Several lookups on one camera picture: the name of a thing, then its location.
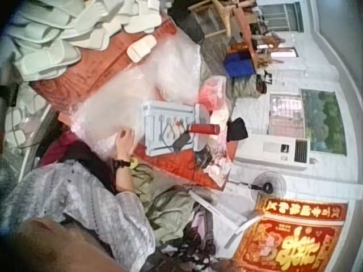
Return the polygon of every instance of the black cloth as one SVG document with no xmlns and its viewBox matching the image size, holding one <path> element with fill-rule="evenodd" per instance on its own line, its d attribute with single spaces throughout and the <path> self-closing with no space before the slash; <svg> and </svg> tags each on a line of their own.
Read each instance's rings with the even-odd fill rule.
<svg viewBox="0 0 363 272">
<path fill-rule="evenodd" d="M 246 124 L 242 118 L 227 122 L 227 142 L 239 141 L 248 138 Z"/>
<path fill-rule="evenodd" d="M 84 142 L 79 141 L 71 144 L 59 162 L 63 163 L 67 160 L 78 161 L 92 175 L 99 179 L 107 190 L 116 195 L 112 168 L 106 161 L 101 160 Z"/>
</svg>

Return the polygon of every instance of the hand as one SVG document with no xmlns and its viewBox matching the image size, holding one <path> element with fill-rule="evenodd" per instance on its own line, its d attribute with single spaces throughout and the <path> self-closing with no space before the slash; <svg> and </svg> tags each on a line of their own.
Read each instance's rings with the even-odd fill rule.
<svg viewBox="0 0 363 272">
<path fill-rule="evenodd" d="M 117 160 L 129 162 L 135 149 L 135 131 L 122 129 L 116 136 Z"/>
</svg>

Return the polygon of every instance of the red banner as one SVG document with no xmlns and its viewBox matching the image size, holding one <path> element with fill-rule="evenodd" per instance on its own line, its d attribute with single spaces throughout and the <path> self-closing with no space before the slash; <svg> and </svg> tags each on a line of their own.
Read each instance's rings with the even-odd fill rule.
<svg viewBox="0 0 363 272">
<path fill-rule="evenodd" d="M 256 210 L 265 214 L 324 221 L 345 221 L 347 209 L 347 203 L 306 202 L 267 195 L 261 195 L 256 204 Z"/>
<path fill-rule="evenodd" d="M 264 218 L 245 232 L 233 259 L 241 271 L 324 271 L 340 231 Z"/>
</svg>

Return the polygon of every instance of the blue crate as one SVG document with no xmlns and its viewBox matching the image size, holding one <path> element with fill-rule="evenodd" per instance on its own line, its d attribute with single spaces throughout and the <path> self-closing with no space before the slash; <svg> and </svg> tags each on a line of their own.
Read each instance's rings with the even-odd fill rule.
<svg viewBox="0 0 363 272">
<path fill-rule="evenodd" d="M 254 63 L 249 52 L 236 52 L 227 54 L 223 65 L 227 75 L 231 78 L 248 76 L 256 73 Z"/>
</svg>

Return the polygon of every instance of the plastic bag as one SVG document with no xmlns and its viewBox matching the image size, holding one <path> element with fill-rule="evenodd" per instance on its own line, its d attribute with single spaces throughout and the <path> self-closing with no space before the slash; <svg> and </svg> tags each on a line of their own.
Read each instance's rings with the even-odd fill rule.
<svg viewBox="0 0 363 272">
<path fill-rule="evenodd" d="M 223 107 L 226 93 L 225 76 L 211 76 L 200 87 L 199 103 L 203 104 L 207 110 L 216 111 Z"/>
<path fill-rule="evenodd" d="M 143 102 L 153 99 L 154 83 L 144 66 L 119 72 L 72 114 L 71 130 L 101 158 L 115 151 L 116 134 L 134 129 L 135 141 L 144 135 Z"/>
<path fill-rule="evenodd" d="M 193 105 L 198 102 L 200 46 L 180 29 L 158 44 L 149 58 L 149 71 L 165 101 Z"/>
</svg>

